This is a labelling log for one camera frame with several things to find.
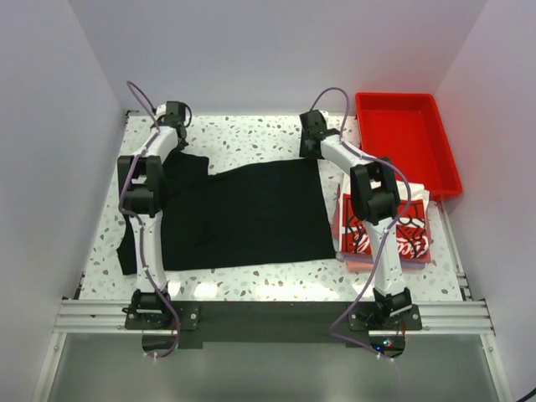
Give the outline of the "black t-shirt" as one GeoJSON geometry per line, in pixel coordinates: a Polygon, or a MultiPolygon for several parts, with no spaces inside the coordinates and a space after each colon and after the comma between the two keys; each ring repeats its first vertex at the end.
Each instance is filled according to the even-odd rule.
{"type": "Polygon", "coordinates": [[[261,162],[209,174],[209,159],[180,151],[163,164],[166,271],[332,259],[318,163],[261,162]]]}

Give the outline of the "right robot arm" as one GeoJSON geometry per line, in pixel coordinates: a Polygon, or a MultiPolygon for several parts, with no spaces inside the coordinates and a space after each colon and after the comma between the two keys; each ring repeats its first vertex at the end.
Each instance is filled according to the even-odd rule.
{"type": "Polygon", "coordinates": [[[299,155],[328,160],[350,179],[352,210],[364,224],[374,262],[369,277],[374,284],[374,319],[398,323],[413,307],[396,240],[400,196],[395,176],[401,171],[389,159],[373,157],[345,142],[340,131],[327,127],[320,111],[307,111],[299,118],[299,155]]]}

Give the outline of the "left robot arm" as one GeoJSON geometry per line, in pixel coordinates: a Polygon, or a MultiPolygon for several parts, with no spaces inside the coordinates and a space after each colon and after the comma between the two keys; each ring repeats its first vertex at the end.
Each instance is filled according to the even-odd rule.
{"type": "Polygon", "coordinates": [[[163,164],[187,145],[191,109],[168,101],[156,109],[148,139],[131,156],[117,160],[119,210],[131,226],[135,245],[137,288],[128,307],[125,328],[167,329],[177,320],[162,262],[161,223],[167,203],[163,164]]]}

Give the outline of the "folded red coca-cola t-shirt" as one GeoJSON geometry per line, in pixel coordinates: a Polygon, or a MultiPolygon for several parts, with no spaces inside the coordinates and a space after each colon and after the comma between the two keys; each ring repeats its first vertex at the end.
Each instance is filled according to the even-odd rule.
{"type": "MultiPolygon", "coordinates": [[[[428,205],[430,193],[422,184],[410,184],[411,203],[396,225],[400,260],[424,259],[430,256],[430,225],[428,205]]],[[[370,255],[372,251],[367,230],[353,213],[349,176],[343,174],[338,185],[338,200],[332,220],[332,237],[338,253],[346,256],[370,255]]]]}

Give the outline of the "red plastic bin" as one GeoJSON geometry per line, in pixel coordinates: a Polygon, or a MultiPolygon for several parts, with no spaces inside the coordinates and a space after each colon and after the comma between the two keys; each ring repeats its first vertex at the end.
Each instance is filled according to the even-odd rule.
{"type": "Polygon", "coordinates": [[[433,199],[462,194],[433,95],[359,92],[355,102],[365,152],[388,157],[409,181],[423,184],[433,199]]]}

